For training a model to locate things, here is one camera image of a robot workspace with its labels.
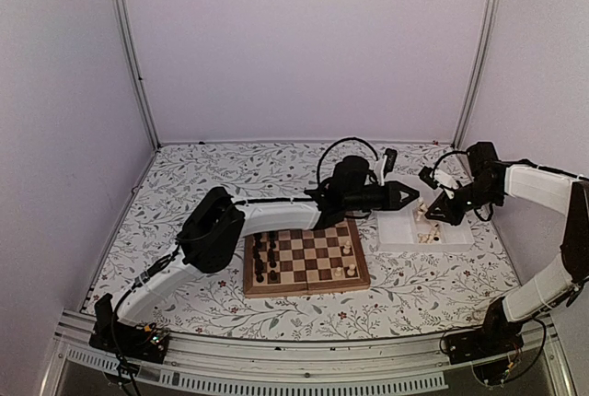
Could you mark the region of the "left aluminium frame post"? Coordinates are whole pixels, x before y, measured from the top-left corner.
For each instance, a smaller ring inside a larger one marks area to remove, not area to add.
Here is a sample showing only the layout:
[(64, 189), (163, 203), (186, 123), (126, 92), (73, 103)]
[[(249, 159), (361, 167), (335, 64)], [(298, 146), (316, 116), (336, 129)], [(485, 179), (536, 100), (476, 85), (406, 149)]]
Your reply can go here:
[(133, 94), (138, 106), (141, 121), (143, 123), (150, 146), (157, 151), (161, 147), (156, 130), (154, 116), (149, 106), (148, 97), (144, 87), (144, 78), (140, 68), (138, 55), (133, 41), (131, 20), (128, 13), (126, 0), (112, 0), (114, 14), (121, 36), (121, 46), (128, 68)]

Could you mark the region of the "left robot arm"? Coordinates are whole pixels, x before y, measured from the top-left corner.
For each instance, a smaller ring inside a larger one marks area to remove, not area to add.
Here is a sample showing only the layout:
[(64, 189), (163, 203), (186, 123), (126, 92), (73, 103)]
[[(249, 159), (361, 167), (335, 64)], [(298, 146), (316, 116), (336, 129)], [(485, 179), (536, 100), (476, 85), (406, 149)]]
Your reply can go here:
[(217, 186), (205, 194), (182, 225), (172, 248), (140, 272), (114, 301), (110, 293), (95, 304), (90, 346), (127, 358), (160, 364), (167, 353), (167, 330), (154, 323), (141, 326), (138, 315), (167, 298), (198, 273), (214, 274), (232, 261), (244, 237), (280, 230), (322, 230), (357, 212), (396, 212), (417, 200), (418, 190), (386, 176), (394, 168), (391, 148), (370, 164), (347, 156), (331, 176), (316, 176), (317, 186), (301, 197), (270, 197), (235, 201)]

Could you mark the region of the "floral patterned table mat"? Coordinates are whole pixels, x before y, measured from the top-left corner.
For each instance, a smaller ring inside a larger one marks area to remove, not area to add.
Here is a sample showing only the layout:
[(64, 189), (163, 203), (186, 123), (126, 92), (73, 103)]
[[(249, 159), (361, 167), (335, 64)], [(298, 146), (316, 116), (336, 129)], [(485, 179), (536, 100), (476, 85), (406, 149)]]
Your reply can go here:
[[(120, 297), (132, 280), (174, 244), (203, 196), (223, 186), (236, 197), (299, 197), (348, 155), (369, 161), (385, 145), (347, 142), (166, 146), (146, 175), (82, 310), (105, 294)], [(243, 253), (199, 274), (144, 317), (175, 332), (279, 341), (337, 341), (442, 332), (480, 323), (489, 303), (518, 285), (492, 225), (468, 217), (473, 246), (463, 253), (384, 253), (376, 221), (358, 225), (371, 286), (311, 297), (248, 299)]]

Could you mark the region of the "front aluminium rail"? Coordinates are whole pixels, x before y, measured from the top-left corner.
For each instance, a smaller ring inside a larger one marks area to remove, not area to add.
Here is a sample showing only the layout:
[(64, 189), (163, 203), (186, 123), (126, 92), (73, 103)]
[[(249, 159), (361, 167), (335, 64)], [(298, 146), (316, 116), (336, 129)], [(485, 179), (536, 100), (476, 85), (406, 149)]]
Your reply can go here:
[(454, 364), (447, 333), (361, 341), (251, 341), (174, 333), (160, 364), (135, 361), (129, 383), (110, 353), (91, 347), (94, 320), (65, 311), (42, 376), (43, 395), (574, 395), (549, 318), (529, 323), (503, 384), (478, 379), (498, 356)]

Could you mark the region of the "right aluminium frame post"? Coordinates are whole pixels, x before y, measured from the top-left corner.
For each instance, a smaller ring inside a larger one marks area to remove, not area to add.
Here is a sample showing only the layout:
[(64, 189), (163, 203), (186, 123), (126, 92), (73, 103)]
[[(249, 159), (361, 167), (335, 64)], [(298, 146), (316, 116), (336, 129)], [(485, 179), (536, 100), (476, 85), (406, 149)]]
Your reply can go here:
[(461, 148), (465, 141), (470, 120), (475, 109), (475, 104), (479, 93), (479, 87), (483, 77), (485, 64), (487, 62), (489, 49), (491, 47), (491, 39), (495, 20), (498, 13), (499, 3), (500, 0), (485, 0), (481, 27), (479, 30), (479, 39), (475, 50), (474, 62), (471, 67), (464, 101), (458, 117), (456, 129), (453, 135), (453, 148)]

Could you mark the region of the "wooden chess board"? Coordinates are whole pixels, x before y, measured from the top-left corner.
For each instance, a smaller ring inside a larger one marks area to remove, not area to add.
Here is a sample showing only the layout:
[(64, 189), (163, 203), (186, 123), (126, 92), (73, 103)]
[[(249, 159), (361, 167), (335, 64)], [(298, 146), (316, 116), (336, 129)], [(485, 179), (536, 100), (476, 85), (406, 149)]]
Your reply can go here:
[[(276, 231), (277, 258), (280, 272), (278, 285), (258, 284), (254, 275), (253, 236), (245, 239), (244, 295), (247, 298), (301, 297), (328, 293), (366, 290), (371, 285), (364, 250), (357, 226), (345, 220), (334, 227), (320, 230)], [(349, 240), (350, 255), (342, 254), (342, 246)], [(347, 275), (350, 264), (356, 275)], [(336, 277), (336, 267), (343, 269)]]

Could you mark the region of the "aluminium frame post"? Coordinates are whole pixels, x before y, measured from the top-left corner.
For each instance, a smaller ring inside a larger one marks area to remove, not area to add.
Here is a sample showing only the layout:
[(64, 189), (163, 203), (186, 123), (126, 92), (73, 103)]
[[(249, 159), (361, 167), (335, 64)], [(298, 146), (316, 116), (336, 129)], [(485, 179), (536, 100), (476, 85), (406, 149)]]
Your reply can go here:
[(481, 27), (479, 30), (479, 39), (475, 50), (474, 62), (471, 67), (464, 101), (458, 117), (456, 129), (453, 135), (453, 148), (461, 148), (465, 141), (470, 120), (475, 109), (475, 104), (479, 93), (479, 87), (483, 77), (485, 64), (487, 62), (489, 49), (491, 47), (491, 39), (495, 20), (498, 13), (499, 3), (500, 0), (485, 0)]
[(154, 116), (149, 106), (148, 97), (144, 87), (144, 78), (140, 68), (138, 55), (133, 41), (131, 20), (128, 13), (126, 0), (112, 0), (114, 14), (121, 36), (121, 46), (128, 68), (133, 94), (138, 106), (141, 121), (143, 123), (150, 146), (157, 151), (161, 147), (156, 130)]

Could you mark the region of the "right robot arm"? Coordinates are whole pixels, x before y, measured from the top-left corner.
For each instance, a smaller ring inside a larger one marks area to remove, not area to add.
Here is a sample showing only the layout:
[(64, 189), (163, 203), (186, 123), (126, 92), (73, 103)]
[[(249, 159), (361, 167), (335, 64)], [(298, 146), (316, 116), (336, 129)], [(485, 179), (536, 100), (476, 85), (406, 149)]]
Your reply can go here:
[(494, 299), (478, 328), (448, 332), (440, 349), (451, 364), (474, 362), (488, 387), (521, 378), (522, 330), (588, 287), (588, 178), (528, 159), (502, 160), (491, 142), (462, 151), (470, 181), (462, 184), (436, 161), (420, 179), (440, 195), (430, 220), (457, 226), (467, 213), (491, 221), (507, 243), (521, 285)]

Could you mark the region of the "row of dark chess pieces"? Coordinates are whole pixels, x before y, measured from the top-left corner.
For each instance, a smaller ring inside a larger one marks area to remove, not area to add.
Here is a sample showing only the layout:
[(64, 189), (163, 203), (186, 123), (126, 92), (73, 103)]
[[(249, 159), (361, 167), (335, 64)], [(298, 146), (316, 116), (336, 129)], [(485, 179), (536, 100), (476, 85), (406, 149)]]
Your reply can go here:
[(253, 238), (255, 281), (258, 284), (278, 285), (280, 272), (276, 250), (277, 232), (257, 233)]

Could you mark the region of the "white three-compartment plastic tray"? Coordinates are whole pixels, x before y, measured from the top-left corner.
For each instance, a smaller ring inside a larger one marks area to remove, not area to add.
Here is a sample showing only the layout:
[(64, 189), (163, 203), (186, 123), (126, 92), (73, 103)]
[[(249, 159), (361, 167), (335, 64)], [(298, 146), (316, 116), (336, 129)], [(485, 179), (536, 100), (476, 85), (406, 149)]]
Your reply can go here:
[(384, 252), (460, 253), (474, 245), (468, 221), (451, 226), (425, 217), (425, 208), (434, 200), (422, 191), (417, 200), (397, 212), (377, 212), (378, 249)]

